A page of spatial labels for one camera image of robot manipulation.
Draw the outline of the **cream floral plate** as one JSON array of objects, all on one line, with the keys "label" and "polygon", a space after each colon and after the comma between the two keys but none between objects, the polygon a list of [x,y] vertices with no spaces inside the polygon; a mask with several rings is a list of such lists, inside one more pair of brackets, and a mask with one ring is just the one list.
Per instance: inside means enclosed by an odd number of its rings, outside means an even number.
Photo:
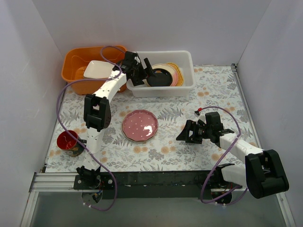
[{"label": "cream floral plate", "polygon": [[167,64],[155,64],[152,66],[152,69],[156,69],[156,68],[160,68],[160,69],[165,69],[167,71],[169,71],[169,66]]}]

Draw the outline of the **black glossy plate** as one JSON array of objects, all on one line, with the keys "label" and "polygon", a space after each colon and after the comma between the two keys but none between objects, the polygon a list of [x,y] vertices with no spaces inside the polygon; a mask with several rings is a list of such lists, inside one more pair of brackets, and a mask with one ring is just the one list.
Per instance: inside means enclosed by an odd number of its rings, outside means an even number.
[{"label": "black glossy plate", "polygon": [[152,69],[152,75],[147,78],[150,87],[167,87],[172,84],[172,75],[165,69]]}]

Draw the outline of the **woven bamboo tray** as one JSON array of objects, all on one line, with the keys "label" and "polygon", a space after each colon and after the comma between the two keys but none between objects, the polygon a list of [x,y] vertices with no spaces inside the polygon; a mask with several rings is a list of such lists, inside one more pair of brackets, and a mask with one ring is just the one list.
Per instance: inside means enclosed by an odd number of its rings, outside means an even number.
[{"label": "woven bamboo tray", "polygon": [[168,62],[167,65],[174,68],[174,70],[176,71],[176,74],[178,76],[178,79],[173,79],[173,82],[172,82],[171,86],[177,86],[177,87],[182,86],[183,83],[184,83],[184,77],[183,77],[183,74],[182,74],[179,66],[176,65],[175,63],[172,63],[172,62]]}]

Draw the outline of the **maroon scalloped plate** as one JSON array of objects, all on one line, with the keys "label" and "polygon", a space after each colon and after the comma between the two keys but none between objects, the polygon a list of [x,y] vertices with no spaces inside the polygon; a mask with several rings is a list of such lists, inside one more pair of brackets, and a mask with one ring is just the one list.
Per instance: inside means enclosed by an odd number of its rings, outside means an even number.
[{"label": "maroon scalloped plate", "polygon": [[159,124],[156,116],[147,110],[134,110],[122,121],[123,134],[134,142],[144,142],[153,138]]}]

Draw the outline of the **cream and pink plate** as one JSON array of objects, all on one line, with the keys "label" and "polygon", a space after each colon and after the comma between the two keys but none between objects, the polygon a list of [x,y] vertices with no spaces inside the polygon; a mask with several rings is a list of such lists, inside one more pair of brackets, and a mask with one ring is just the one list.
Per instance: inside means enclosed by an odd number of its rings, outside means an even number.
[{"label": "cream and pink plate", "polygon": [[172,83],[171,87],[174,87],[178,82],[178,72],[171,66],[169,66],[169,73],[171,74]]}]

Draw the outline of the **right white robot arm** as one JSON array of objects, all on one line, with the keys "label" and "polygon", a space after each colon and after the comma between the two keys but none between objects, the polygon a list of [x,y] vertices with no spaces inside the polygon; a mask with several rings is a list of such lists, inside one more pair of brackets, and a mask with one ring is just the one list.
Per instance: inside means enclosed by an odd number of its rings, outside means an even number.
[{"label": "right white robot arm", "polygon": [[192,144],[210,140],[244,163],[244,166],[215,164],[203,182],[202,191],[211,178],[220,188],[225,188],[230,183],[243,186],[256,199],[289,190],[286,173],[275,150],[263,150],[240,139],[232,130],[224,128],[218,112],[201,115],[201,109],[198,109],[195,113],[198,119],[187,120],[176,140]]}]

